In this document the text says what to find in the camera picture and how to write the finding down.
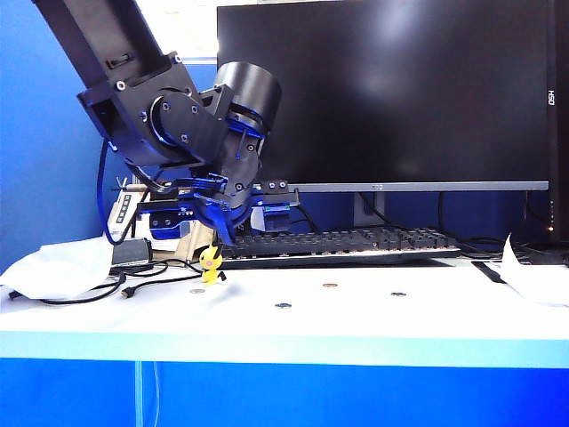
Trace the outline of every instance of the white paper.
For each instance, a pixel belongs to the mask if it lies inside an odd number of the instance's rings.
[[[569,269],[563,265],[521,264],[512,250],[509,236],[499,273],[508,285],[530,301],[569,306]]]
[[[112,259],[105,238],[45,245],[10,266],[0,285],[31,299],[73,298],[102,285]]]

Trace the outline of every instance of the monitor stand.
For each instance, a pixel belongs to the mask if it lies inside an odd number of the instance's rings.
[[[377,209],[382,214],[385,213],[385,192],[367,192],[364,196],[373,203],[375,209]],[[354,226],[355,227],[365,227],[371,225],[382,225],[384,221],[377,216],[369,206],[362,200],[362,198],[354,193]]]

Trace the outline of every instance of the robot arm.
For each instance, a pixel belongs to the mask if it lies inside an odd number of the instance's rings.
[[[83,80],[78,98],[100,134],[151,190],[174,195],[143,211],[187,213],[231,244],[252,204],[263,204],[253,182],[280,101],[277,80],[231,62],[199,93],[176,52],[162,54],[135,0],[34,3]],[[161,186],[140,168],[150,165],[190,176]],[[268,202],[287,203],[280,193]]]

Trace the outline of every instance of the white cloth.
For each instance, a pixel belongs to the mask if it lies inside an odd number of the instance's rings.
[[[108,276],[113,246],[105,238],[41,246],[0,276],[31,299],[73,298],[101,285]]]

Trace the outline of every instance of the desk leg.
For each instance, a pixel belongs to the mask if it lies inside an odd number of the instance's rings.
[[[142,362],[134,362],[134,410],[136,427],[144,427],[143,419],[143,396],[142,396]]]

